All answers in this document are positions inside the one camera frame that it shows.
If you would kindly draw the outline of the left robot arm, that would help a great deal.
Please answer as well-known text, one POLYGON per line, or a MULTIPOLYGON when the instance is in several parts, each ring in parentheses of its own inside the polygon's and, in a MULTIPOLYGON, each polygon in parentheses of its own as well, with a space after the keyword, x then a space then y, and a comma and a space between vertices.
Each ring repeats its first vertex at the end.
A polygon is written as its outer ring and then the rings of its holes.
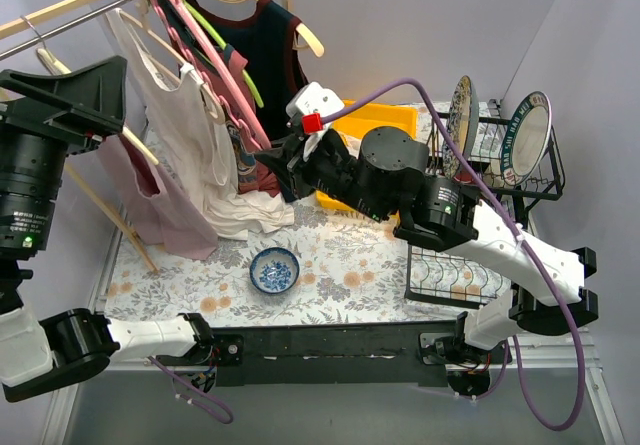
POLYGON ((205 363, 214 349, 198 313, 125 323, 76 308, 40 320, 18 288, 20 267, 45 250, 70 155, 93 152, 121 133, 127 61, 112 56, 75 72, 34 75, 6 69, 1 104, 1 386, 16 403, 89 380, 113 361, 174 357, 205 363))

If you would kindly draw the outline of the pink tank top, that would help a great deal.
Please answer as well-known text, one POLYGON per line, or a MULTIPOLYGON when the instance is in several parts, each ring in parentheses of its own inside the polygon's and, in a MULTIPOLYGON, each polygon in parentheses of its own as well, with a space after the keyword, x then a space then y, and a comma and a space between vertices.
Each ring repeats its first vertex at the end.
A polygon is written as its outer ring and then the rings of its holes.
POLYGON ((216 250, 217 233, 163 165, 153 164, 122 135, 108 137, 97 156, 145 244, 192 260, 205 260, 216 250))

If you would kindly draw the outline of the cream white tank top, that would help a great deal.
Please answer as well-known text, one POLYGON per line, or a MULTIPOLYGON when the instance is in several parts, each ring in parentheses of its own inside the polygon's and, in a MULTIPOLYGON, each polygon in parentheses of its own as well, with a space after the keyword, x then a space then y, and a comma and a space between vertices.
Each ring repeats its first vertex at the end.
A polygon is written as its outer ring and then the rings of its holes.
POLYGON ((204 105, 203 81, 188 63, 178 75, 159 68, 116 9, 106 20, 143 92, 146 115, 165 157, 195 208, 220 230, 231 223, 231 146, 219 144, 204 105))

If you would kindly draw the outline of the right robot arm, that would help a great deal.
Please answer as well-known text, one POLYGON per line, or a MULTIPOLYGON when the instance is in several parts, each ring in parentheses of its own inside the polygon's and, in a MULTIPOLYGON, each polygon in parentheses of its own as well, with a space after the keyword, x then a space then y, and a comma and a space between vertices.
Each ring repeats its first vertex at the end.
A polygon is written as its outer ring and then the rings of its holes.
POLYGON ((427 173, 427 146, 403 130, 367 132, 356 155, 333 129, 305 156, 309 141, 292 134, 255 158, 297 198, 320 191, 377 222, 397 216, 393 234, 409 245, 476 262, 510 280, 506 292, 460 313, 454 332, 428 345, 434 362, 481 361, 521 331, 559 336, 598 318, 598 296, 584 286, 596 270, 593 250, 567 252, 510 230, 477 188, 427 173))

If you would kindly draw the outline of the cream plastic hanger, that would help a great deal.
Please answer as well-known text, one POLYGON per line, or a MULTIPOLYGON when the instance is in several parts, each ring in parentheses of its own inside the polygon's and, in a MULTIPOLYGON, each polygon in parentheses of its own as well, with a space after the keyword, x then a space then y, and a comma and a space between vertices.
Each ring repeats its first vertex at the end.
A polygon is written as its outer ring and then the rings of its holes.
POLYGON ((40 44, 40 47, 36 49, 36 55, 41 64, 47 69, 47 71, 51 75, 70 74, 71 70, 49 51, 44 38, 36 30, 31 21, 24 15, 21 15, 20 18, 36 35, 38 43, 40 44))

